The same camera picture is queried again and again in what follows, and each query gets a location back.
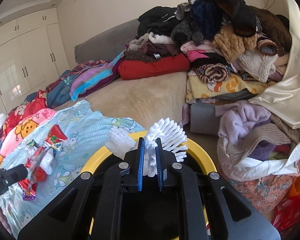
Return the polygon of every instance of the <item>gray headboard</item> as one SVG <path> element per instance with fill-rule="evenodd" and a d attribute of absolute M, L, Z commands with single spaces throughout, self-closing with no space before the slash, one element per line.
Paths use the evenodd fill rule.
<path fill-rule="evenodd" d="M 100 33 L 74 47 L 77 63 L 89 60 L 112 61 L 124 49 L 125 44 L 137 36 L 139 22 L 137 19 L 120 24 Z"/>

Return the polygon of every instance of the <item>beige bedsheet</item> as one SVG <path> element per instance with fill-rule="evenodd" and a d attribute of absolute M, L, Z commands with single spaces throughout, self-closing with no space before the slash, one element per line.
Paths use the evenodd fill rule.
<path fill-rule="evenodd" d="M 176 122 L 182 119 L 186 78 L 186 72 L 137 80 L 119 78 L 84 99 L 93 111 L 109 117 L 131 117 L 147 130 L 160 118 L 169 117 Z M 55 110 L 72 105 L 74 102 L 68 101 Z"/>

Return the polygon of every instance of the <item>yellow ring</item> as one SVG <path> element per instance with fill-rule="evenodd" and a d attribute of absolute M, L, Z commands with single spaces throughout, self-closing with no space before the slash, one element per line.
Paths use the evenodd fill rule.
<path fill-rule="evenodd" d="M 140 137 L 144 137 L 146 133 L 147 131 L 141 131 L 136 133 L 130 133 L 129 136 L 135 141 L 137 141 Z M 189 138 L 186 143 L 182 143 L 182 144 L 187 145 L 188 147 L 187 153 L 189 153 L 196 160 L 196 162 L 200 165 L 200 168 L 202 169 L 204 174 L 208 174 L 209 172 L 212 171 L 217 171 L 210 156 L 206 153 L 204 149 L 200 147 L 200 145 L 190 140 Z M 90 159 L 86 162 L 86 164 L 82 168 L 81 172 L 89 171 L 93 174 L 95 170 L 99 167 L 99 165 L 111 154 L 112 153 L 105 146 L 101 147 L 98 151 L 94 153 L 94 155 L 90 157 Z M 203 208 L 203 212 L 204 212 L 205 220 L 208 221 L 205 208 Z M 92 231 L 92 225 L 93 225 L 93 220 L 91 222 L 90 234 Z"/>

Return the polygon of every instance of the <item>metal screw head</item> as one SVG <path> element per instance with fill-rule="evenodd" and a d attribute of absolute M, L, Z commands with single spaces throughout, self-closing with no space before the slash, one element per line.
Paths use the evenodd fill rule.
<path fill-rule="evenodd" d="M 129 164 L 128 163 L 120 163 L 119 164 L 119 168 L 120 169 L 126 169 L 126 168 L 128 168 L 129 167 Z"/>
<path fill-rule="evenodd" d="M 210 173 L 210 178 L 211 179 L 219 179 L 220 175 L 216 172 L 212 172 L 212 173 Z"/>
<path fill-rule="evenodd" d="M 90 176 L 91 175 L 88 172 L 81 173 L 81 175 L 80 175 L 81 179 L 89 179 Z"/>
<path fill-rule="evenodd" d="M 173 163 L 172 164 L 172 168 L 174 168 L 174 169 L 181 169 L 182 168 L 182 164 L 181 163 Z"/>

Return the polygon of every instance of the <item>tiger-striped fabric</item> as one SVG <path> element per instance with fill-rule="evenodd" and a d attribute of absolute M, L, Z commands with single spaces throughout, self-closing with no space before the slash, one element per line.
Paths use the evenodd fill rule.
<path fill-rule="evenodd" d="M 194 71 L 204 83 L 222 82 L 230 77 L 229 70 L 221 63 L 202 65 Z"/>

